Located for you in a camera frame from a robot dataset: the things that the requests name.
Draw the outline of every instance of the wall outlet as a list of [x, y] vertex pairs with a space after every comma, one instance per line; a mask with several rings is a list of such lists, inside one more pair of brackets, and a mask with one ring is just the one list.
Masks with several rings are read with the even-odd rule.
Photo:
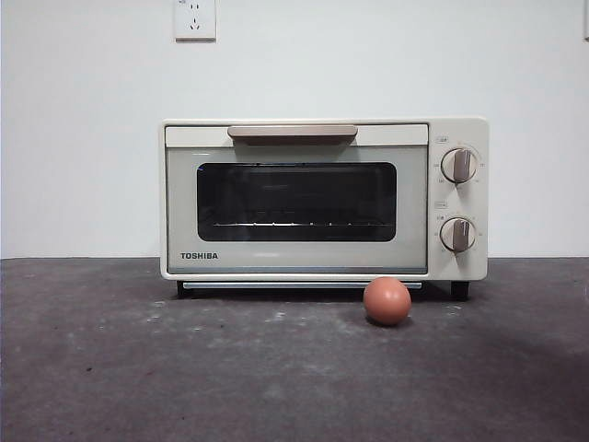
[[174, 0], [176, 41], [215, 40], [215, 0]]

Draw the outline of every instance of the glass window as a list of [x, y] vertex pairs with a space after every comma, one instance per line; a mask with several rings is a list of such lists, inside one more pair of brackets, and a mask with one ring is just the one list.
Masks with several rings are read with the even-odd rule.
[[390, 163], [207, 163], [197, 170], [205, 241], [390, 241]]

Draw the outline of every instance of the brown egg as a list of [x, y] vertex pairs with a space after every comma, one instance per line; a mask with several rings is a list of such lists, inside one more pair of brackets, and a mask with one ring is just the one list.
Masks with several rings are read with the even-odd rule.
[[407, 318], [411, 297], [400, 280], [390, 276], [376, 278], [364, 289], [364, 308], [368, 316], [384, 325], [395, 325]]

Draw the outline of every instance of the toshiba logo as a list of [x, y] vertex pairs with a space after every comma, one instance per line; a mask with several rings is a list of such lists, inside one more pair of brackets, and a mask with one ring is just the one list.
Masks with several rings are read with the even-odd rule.
[[218, 260], [219, 255], [210, 251], [199, 251], [193, 253], [181, 253], [180, 258], [184, 260]]

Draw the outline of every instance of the timer dial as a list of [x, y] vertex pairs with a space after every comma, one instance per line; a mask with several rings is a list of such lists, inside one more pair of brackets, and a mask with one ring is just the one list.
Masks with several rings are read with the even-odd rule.
[[447, 220], [440, 230], [440, 239], [454, 253], [468, 250], [475, 242], [475, 228], [464, 218]]
[[442, 173], [456, 184], [470, 180], [476, 171], [477, 159], [463, 147], [451, 150], [442, 158]]

